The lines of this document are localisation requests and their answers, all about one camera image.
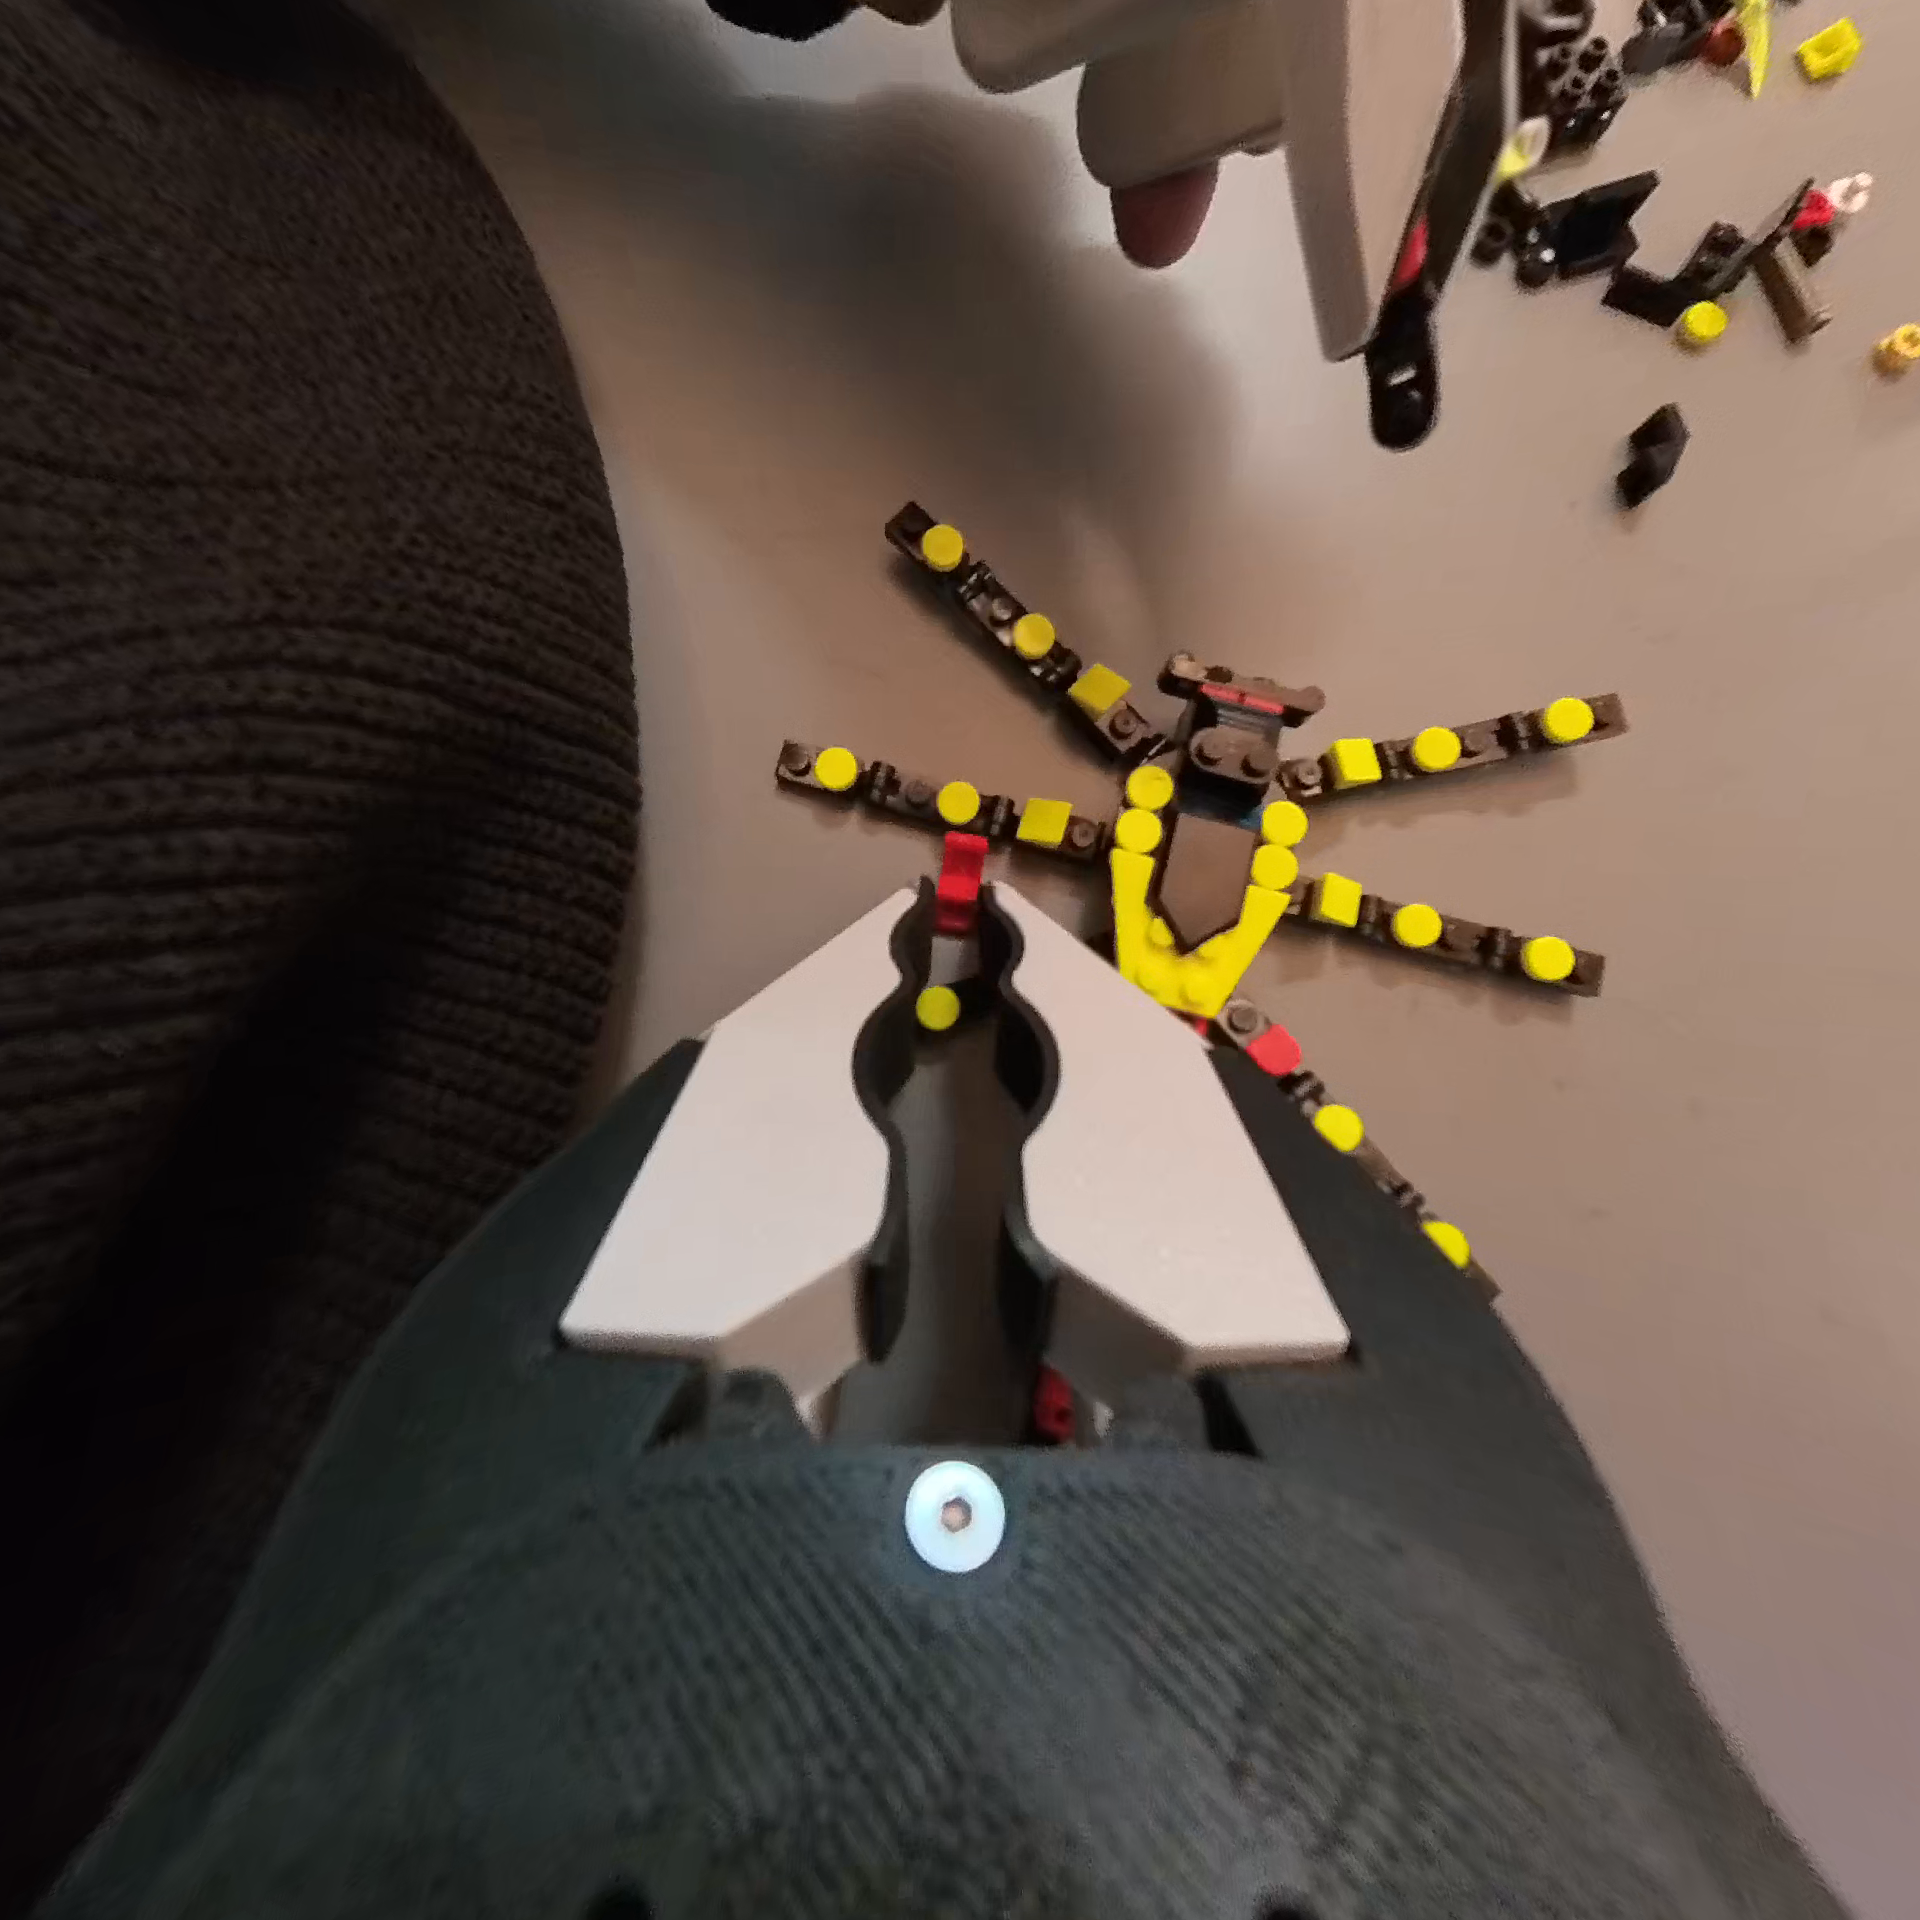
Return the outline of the pile of loose lego pieces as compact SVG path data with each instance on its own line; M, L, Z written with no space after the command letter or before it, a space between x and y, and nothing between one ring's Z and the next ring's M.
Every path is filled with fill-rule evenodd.
M1655 215L1676 162L1609 175L1598 149L1643 90L1715 112L1769 82L1836 95L1866 39L1858 2L1520 2L1520 120L1469 236L1469 263L1503 270L1525 297L1586 285L1600 307L1682 352L1716 345L1740 299L1770 313L1789 349L1832 323L1823 282L1883 182L1869 167L1780 180L1759 167L1735 212Z

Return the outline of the person's left hand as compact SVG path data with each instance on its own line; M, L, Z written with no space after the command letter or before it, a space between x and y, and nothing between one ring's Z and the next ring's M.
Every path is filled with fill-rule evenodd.
M1218 162L1206 160L1178 175L1110 187L1120 255L1153 273L1185 260L1208 219L1218 176Z

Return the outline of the black yellow lego spider model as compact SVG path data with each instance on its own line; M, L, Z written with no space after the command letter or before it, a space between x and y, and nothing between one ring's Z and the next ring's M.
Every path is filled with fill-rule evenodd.
M1618 739L1629 726L1620 693L1563 693L1475 722L1433 722L1383 739L1349 735L1318 755L1293 755L1289 730L1325 706L1318 685L1283 685L1170 653L1156 690L1175 713L1160 722L1136 702L1126 675L1078 653L955 523L910 499L885 519L885 543L972 639L1092 735L1118 767L1118 812L1099 820L1068 799L992 795L972 780L920 776L885 756L800 739L779 747L779 786L940 840L948 827L982 833L989 855L1025 852L1099 873L1109 895L1106 952L1118 973L1212 1045L1248 1057L1278 1079L1335 1152L1353 1159L1452 1265L1489 1287L1469 1235L1433 1212L1356 1112L1325 1090L1299 1043L1245 997L1243 980L1273 930L1299 922L1546 995L1593 997L1602 955L1432 899L1392 899L1356 877L1306 873L1299 847L1310 812L1332 799Z

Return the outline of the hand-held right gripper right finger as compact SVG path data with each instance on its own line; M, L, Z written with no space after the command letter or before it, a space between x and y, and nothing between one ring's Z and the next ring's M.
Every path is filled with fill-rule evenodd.
M998 1309L1073 1442L1208 1439L1228 1373L1339 1373L1353 1330L1212 1045L1045 907L980 895L1008 1109Z

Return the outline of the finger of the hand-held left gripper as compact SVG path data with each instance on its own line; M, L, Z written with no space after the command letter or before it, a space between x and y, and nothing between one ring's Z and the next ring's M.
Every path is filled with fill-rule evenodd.
M1445 282L1515 120L1515 2L1283 6L1283 152L1328 359L1380 327L1418 225Z

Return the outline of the black lego slope brick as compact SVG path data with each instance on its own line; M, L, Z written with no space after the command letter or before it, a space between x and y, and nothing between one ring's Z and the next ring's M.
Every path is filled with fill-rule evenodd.
M1656 405L1626 439L1626 459L1613 477L1622 515L1645 505L1676 473L1690 445L1690 429L1676 402Z

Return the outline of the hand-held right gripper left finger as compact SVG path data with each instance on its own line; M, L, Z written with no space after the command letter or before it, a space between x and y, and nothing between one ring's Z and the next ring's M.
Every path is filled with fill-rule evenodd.
M869 907L690 1052L559 1316L580 1352L779 1379L832 1422L908 1297L905 1143L935 883Z

